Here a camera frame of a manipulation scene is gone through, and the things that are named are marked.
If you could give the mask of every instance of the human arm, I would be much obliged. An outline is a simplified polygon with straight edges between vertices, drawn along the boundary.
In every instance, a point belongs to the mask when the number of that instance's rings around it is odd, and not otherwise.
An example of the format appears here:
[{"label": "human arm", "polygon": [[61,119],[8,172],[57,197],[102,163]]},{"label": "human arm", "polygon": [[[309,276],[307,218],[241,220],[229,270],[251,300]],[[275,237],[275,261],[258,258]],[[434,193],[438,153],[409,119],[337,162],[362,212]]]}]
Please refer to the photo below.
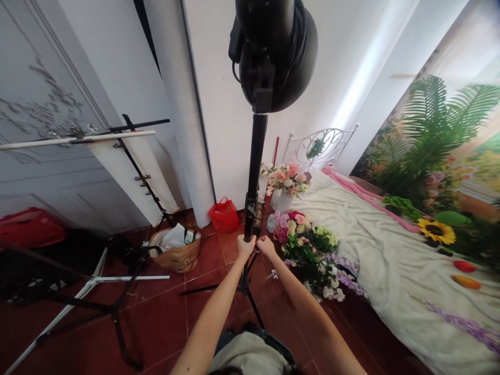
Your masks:
[{"label": "human arm", "polygon": [[238,258],[203,308],[170,375],[207,373],[228,317],[241,272],[254,249],[255,240],[256,237],[253,236],[247,243],[243,235],[238,236]]},{"label": "human arm", "polygon": [[307,329],[314,334],[323,350],[323,356],[335,373],[340,375],[366,375],[353,352],[347,346],[333,322],[302,283],[283,263],[271,240],[264,236],[257,247],[271,260],[278,278],[286,289],[295,310]]}]

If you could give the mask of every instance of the white door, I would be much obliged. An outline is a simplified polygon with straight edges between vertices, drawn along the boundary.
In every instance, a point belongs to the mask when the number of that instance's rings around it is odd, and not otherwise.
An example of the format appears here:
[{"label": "white door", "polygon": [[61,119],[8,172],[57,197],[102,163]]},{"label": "white door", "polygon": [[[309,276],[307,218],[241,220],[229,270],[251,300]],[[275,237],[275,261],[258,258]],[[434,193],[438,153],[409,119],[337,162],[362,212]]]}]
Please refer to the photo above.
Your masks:
[{"label": "white door", "polygon": [[[121,125],[76,36],[61,41],[49,19],[67,22],[61,9],[48,15],[36,0],[0,0],[2,144],[47,138],[49,130],[88,131],[89,123]],[[101,234],[147,225],[84,145],[0,152],[0,217],[29,207]]]}]

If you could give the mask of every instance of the bed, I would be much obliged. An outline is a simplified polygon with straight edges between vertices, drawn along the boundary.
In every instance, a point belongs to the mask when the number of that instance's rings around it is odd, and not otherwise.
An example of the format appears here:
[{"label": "bed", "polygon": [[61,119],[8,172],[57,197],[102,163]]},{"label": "bed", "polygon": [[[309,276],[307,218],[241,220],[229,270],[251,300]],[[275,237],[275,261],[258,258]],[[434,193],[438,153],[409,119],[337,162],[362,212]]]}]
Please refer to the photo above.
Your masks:
[{"label": "bed", "polygon": [[[326,136],[332,133],[323,131]],[[480,290],[465,289],[451,279],[463,274],[453,265],[457,256],[446,257],[423,242],[375,205],[345,189],[315,168],[334,161],[347,141],[330,145],[330,156],[304,162],[301,153],[314,143],[292,139],[284,162],[298,161],[312,174],[311,191],[295,199],[291,209],[310,214],[315,223],[330,228],[340,240],[339,254],[359,263],[358,282],[369,295],[375,312],[392,333],[435,374],[499,374],[500,357],[473,336],[447,323],[429,310],[437,308],[500,330],[500,280],[498,275],[476,265],[468,276],[481,283]]]}]

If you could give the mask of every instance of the backdrop stand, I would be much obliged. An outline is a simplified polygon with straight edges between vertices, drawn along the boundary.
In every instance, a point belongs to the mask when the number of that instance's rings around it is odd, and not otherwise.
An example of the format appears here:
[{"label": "backdrop stand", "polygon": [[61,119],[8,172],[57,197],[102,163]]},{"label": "backdrop stand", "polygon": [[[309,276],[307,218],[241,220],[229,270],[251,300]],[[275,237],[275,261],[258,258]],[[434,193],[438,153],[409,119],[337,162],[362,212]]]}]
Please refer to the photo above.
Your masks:
[{"label": "backdrop stand", "polygon": [[[0,146],[0,151],[7,151],[10,149],[20,149],[20,148],[27,148],[27,147],[37,147],[37,146],[44,146],[44,145],[50,145],[50,144],[63,144],[63,143],[71,143],[71,144],[86,144],[86,143],[93,143],[98,140],[102,139],[117,139],[118,143],[114,145],[114,148],[122,148],[125,151],[125,154],[127,155],[128,159],[134,166],[137,176],[135,177],[136,181],[142,181],[141,186],[147,188],[146,195],[150,195],[153,200],[155,201],[156,205],[158,206],[158,209],[161,211],[161,221],[158,225],[157,231],[161,229],[161,225],[163,224],[164,220],[167,220],[169,225],[173,228],[174,221],[173,221],[173,216],[165,210],[161,203],[160,199],[156,196],[154,191],[151,189],[151,186],[148,184],[147,180],[151,178],[149,175],[144,175],[142,174],[140,168],[138,167],[137,163],[135,162],[134,158],[130,154],[127,146],[121,139],[124,136],[140,136],[140,135],[146,135],[146,134],[140,134],[140,133],[122,133],[123,130],[131,130],[132,132],[135,132],[136,128],[142,128],[146,126],[152,126],[152,125],[157,125],[161,123],[166,123],[170,122],[169,119],[165,120],[159,120],[159,121],[151,121],[151,122],[145,122],[145,123],[139,123],[139,124],[133,124],[129,117],[125,114],[123,114],[123,117],[127,123],[126,126],[123,127],[117,127],[117,128],[110,128],[109,130],[105,132],[90,132],[90,134],[87,134],[85,136],[85,133],[81,131],[79,128],[74,128],[72,129],[72,134],[69,136],[60,136],[57,135],[53,139],[42,139],[42,140],[37,140],[37,141],[32,141],[32,142],[25,142],[23,143],[18,143],[18,144],[10,144],[10,145],[1,145]],[[2,243],[0,242],[0,246],[3,249],[12,249],[17,252],[23,253],[25,255],[28,255],[30,257],[36,258],[38,260],[44,261],[46,263],[51,264],[52,266],[58,267],[60,269],[63,269],[64,271],[68,273],[72,273],[75,276],[78,276],[80,278],[83,278],[87,280],[87,283],[83,286],[83,288],[75,295],[75,297],[69,297],[69,296],[64,296],[59,293],[56,293],[54,291],[44,291],[44,290],[30,290],[29,287],[24,287],[21,290],[17,290],[16,292],[18,294],[22,294],[23,297],[29,298],[29,299],[44,299],[47,301],[53,301],[53,302],[58,302],[58,303],[63,303],[66,304],[66,307],[50,322],[50,324],[42,331],[42,333],[37,337],[35,341],[31,343],[30,346],[19,356],[19,358],[9,367],[9,369],[5,372],[5,375],[11,374],[18,366],[19,364],[30,354],[30,352],[35,349],[37,345],[43,345],[43,343],[49,339],[50,337],[57,335],[59,333],[67,332],[72,329],[75,329],[76,327],[79,327],[89,321],[98,319],[100,317],[110,315],[111,318],[113,319],[113,323],[115,325],[115,330],[116,330],[116,335],[118,337],[118,344],[120,346],[120,352],[123,360],[127,363],[127,365],[133,367],[137,371],[142,371],[143,369],[143,363],[140,360],[134,360],[130,354],[127,351],[127,345],[125,343],[124,337],[123,337],[123,331],[121,329],[121,324],[119,320],[119,308],[121,305],[121,302],[123,298],[125,297],[127,291],[129,290],[130,286],[132,285],[134,280],[166,280],[170,279],[170,276],[138,276],[139,272],[143,269],[144,264],[146,263],[147,258],[149,258],[149,250],[150,249],[156,249],[159,253],[161,253],[161,249],[158,246],[143,246],[141,248],[142,251],[142,260],[139,263],[139,266],[136,268],[133,276],[130,277],[103,277],[102,272],[104,269],[104,263],[107,255],[107,248],[104,249],[103,254],[96,266],[96,269],[92,276],[88,276],[85,274],[82,274],[80,272],[77,272],[71,268],[68,268],[62,264],[59,264],[58,262],[55,262],[49,258],[46,258],[42,255],[39,255],[33,251],[30,251],[28,249],[24,249],[22,247],[12,245],[12,244],[7,244],[7,243]],[[99,304],[99,303],[94,303],[90,301],[85,301],[83,298],[98,284],[100,283],[107,283],[107,282],[123,282],[126,281],[127,283],[125,284],[125,287],[123,288],[123,291],[121,292],[120,296],[116,299],[116,301],[112,305],[104,305],[104,304]],[[57,327],[56,324],[58,324],[62,318],[71,311],[73,306],[78,306],[78,307],[83,307],[87,309],[91,309],[96,311],[95,314],[84,318],[77,320],[73,323],[69,323],[65,326],[62,327]]]}]

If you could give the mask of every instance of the human hand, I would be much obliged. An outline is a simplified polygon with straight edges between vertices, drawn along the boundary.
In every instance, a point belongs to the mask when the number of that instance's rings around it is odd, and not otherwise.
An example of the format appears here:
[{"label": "human hand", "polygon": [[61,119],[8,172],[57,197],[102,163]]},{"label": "human hand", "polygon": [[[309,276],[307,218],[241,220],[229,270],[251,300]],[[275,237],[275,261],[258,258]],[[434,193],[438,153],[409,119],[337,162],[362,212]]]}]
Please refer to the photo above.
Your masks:
[{"label": "human hand", "polygon": [[257,236],[253,235],[252,239],[250,242],[245,242],[245,235],[240,234],[238,236],[238,251],[239,251],[239,257],[244,258],[245,261],[248,259],[252,251],[254,250],[255,247],[255,240],[257,239]]},{"label": "human hand", "polygon": [[276,256],[276,250],[274,249],[274,244],[267,236],[262,236],[257,241],[257,247],[262,251],[269,259],[273,259]]}]

